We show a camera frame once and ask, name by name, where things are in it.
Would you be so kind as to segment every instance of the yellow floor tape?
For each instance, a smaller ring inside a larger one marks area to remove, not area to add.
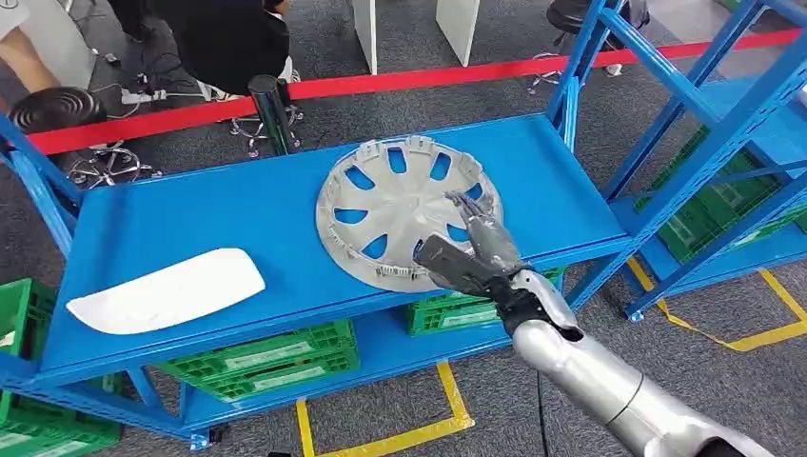
[[[631,259],[628,260],[628,267],[631,269],[634,276],[636,276],[636,278],[639,280],[641,287],[645,291],[653,289],[653,280],[651,280],[647,273],[644,272],[644,269],[641,268],[641,265],[639,265],[639,262],[637,262],[635,258],[631,257]],[[688,322],[674,315],[672,312],[670,312],[669,307],[667,307],[667,301],[663,298],[659,299],[656,302],[656,305],[659,306],[661,312],[664,313],[667,320],[671,323],[699,333],[721,346],[740,352],[749,351],[751,349],[759,348],[760,346],[772,345],[773,343],[779,343],[781,341],[807,333],[807,312],[804,311],[796,299],[793,298],[790,292],[788,292],[787,289],[782,286],[782,284],[777,280],[777,278],[774,277],[773,274],[771,274],[770,271],[762,268],[759,270],[759,274],[762,275],[762,279],[765,280],[768,286],[778,295],[782,302],[784,302],[785,305],[787,305],[788,308],[790,308],[790,310],[796,315],[798,322],[788,324],[784,327],[763,331],[762,333],[758,333],[756,335],[746,336],[745,338],[741,338],[736,341],[726,342],[714,335],[693,327]]]
[[[452,417],[450,419],[372,443],[321,454],[318,457],[380,457],[473,427],[474,420],[471,419],[467,409],[465,409],[463,397],[448,362],[439,362],[437,372],[440,375],[440,381],[443,383],[448,405],[451,407]],[[311,425],[308,422],[308,409],[305,407],[305,398],[297,400],[297,422],[300,426],[304,457],[317,457],[314,452],[313,439],[311,438]]]

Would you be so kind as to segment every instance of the red rope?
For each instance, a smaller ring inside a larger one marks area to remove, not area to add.
[[[792,43],[801,29],[754,34],[740,38],[734,50],[767,48]],[[688,43],[659,48],[668,59],[695,57],[703,54],[710,42]],[[568,58],[553,56],[542,59],[521,60],[472,67],[450,69],[413,70],[380,75],[346,76],[340,78],[315,79],[293,83],[288,86],[293,100],[333,97],[357,93],[380,92],[387,90],[422,89],[437,86],[493,81],[504,78],[528,76],[549,71],[563,70]],[[634,64],[638,59],[630,50],[609,50],[600,52],[594,67],[612,64]],[[233,117],[242,117],[255,112],[251,99],[230,102],[205,103],[195,107],[167,109],[151,114],[132,116],[128,119],[90,124],[34,133],[29,135],[31,142],[46,155],[69,150],[86,148],[92,145],[113,143],[143,136],[166,133],[179,129],[212,124]]]

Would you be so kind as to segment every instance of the blue shelf surface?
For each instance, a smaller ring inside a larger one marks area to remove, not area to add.
[[[636,217],[632,198],[616,200],[611,208],[624,224],[631,224]],[[668,278],[681,265],[658,236],[653,236],[645,243],[639,249],[639,254],[659,281]],[[702,288],[738,278],[759,268],[771,268],[803,258],[807,258],[807,234],[796,224],[787,224],[767,238],[730,250],[707,262],[665,295]]]
[[[320,380],[281,388],[224,403],[194,389],[186,398],[184,430],[192,431],[231,421],[261,410],[313,398],[329,392],[372,383],[419,368],[434,366],[445,359],[480,353],[510,344],[501,322],[481,327],[409,336],[402,309],[384,309],[353,320],[359,345],[360,367]]]
[[[716,81],[704,84],[701,92],[717,114],[725,116],[756,81],[756,77]],[[807,107],[794,99],[779,109],[754,131],[749,149],[767,167],[807,160]],[[785,173],[796,178],[803,171]]]
[[[600,257],[628,242],[624,228],[542,114],[423,134],[482,163],[502,198],[505,224],[536,268]],[[34,383],[76,382],[424,297],[353,279],[320,243],[314,224],[317,195],[333,164],[355,147],[89,192]],[[72,298],[229,247],[250,255],[266,290],[214,314],[121,336],[89,328],[66,310]]]

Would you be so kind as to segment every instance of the black post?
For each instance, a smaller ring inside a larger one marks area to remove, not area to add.
[[[249,81],[249,91],[255,108],[264,123],[266,133],[272,141],[276,155],[286,155],[291,152],[291,130],[288,127],[288,117],[280,101],[278,81],[274,76],[259,74]]]

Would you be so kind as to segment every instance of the robotic arm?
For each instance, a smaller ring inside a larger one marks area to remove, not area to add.
[[[439,235],[415,262],[441,287],[496,302],[513,348],[631,452],[646,457],[773,457],[752,439],[674,398],[578,327],[562,295],[519,260],[506,229],[473,200],[449,194],[471,255]]]

